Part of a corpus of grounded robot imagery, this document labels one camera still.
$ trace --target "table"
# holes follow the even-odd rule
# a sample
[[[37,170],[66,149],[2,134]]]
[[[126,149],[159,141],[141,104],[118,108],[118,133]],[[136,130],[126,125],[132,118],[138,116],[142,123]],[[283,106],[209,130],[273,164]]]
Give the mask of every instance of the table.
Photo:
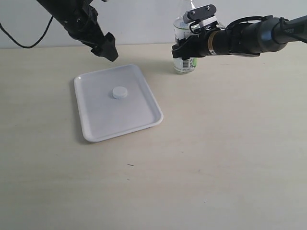
[[[0,50],[1,230],[301,230],[307,225],[307,46],[206,57],[171,44]],[[72,80],[138,65],[163,122],[82,136]]]

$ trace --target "black cable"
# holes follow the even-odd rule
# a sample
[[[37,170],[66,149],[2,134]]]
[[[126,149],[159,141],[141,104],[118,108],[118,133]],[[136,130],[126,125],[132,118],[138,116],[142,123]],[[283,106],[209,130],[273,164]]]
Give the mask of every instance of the black cable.
[[[301,42],[307,43],[307,39],[304,39],[304,38],[302,38],[302,37],[299,37],[299,36],[296,36],[296,35],[294,35],[294,34],[288,33],[288,32],[285,30],[284,25],[287,25],[287,21],[288,21],[288,20],[285,19],[285,18],[280,18],[280,19],[279,19],[280,28],[281,28],[282,32],[283,32],[285,35],[289,36],[289,37],[292,37],[292,38],[295,38],[295,39],[297,39],[297,40],[299,40],[299,41],[301,41]]]
[[[22,47],[22,48],[25,48],[25,49],[31,49],[31,48],[33,48],[33,47],[35,47],[38,43],[40,43],[42,40],[43,40],[43,38],[45,37],[45,35],[47,34],[47,31],[48,31],[48,29],[49,29],[49,27],[50,27],[50,25],[51,25],[51,22],[52,22],[52,20],[53,20],[53,16],[50,18],[50,21],[49,21],[49,23],[48,23],[48,25],[47,25],[47,28],[46,28],[46,30],[44,31],[44,33],[43,33],[43,35],[40,37],[40,39],[37,41],[37,42],[35,42],[33,45],[31,45],[31,46],[23,46],[23,45],[21,45],[19,42],[17,42],[4,28],[3,28],[3,26],[2,26],[2,24],[0,23],[0,29],[16,44],[16,45],[18,45],[18,46],[20,46],[20,47]]]

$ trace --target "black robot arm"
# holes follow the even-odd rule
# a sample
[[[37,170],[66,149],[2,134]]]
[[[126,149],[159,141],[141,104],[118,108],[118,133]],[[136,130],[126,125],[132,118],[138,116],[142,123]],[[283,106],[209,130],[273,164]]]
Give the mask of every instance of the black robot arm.
[[[70,37],[92,48],[91,52],[110,61],[118,58],[115,37],[103,34],[93,0],[37,0],[68,32]]]
[[[258,57],[261,53],[277,52],[287,43],[307,43],[307,16],[294,20],[273,16],[238,19],[226,28],[220,28],[213,5],[188,11],[185,23],[199,24],[192,36],[172,46],[173,58],[203,58],[212,55]]]

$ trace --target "plastic bottle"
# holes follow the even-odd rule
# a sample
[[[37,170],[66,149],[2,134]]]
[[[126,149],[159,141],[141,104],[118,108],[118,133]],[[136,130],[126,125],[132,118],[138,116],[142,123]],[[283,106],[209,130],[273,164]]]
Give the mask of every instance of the plastic bottle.
[[[195,9],[201,5],[199,0],[180,0],[178,6],[178,16],[174,21],[175,42],[178,44],[179,40],[188,38],[193,34],[189,29],[189,24],[183,22],[183,15],[192,9]],[[174,69],[177,73],[190,73],[197,66],[197,58],[190,58],[188,60],[182,60],[181,58],[174,58]]]

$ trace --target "white tray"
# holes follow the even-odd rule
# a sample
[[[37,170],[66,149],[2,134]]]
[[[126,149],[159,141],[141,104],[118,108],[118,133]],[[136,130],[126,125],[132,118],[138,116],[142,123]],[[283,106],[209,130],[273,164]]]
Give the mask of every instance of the white tray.
[[[89,142],[100,142],[158,125],[163,113],[141,70],[126,65],[82,74],[74,79],[81,127]],[[113,89],[128,95],[115,99]]]

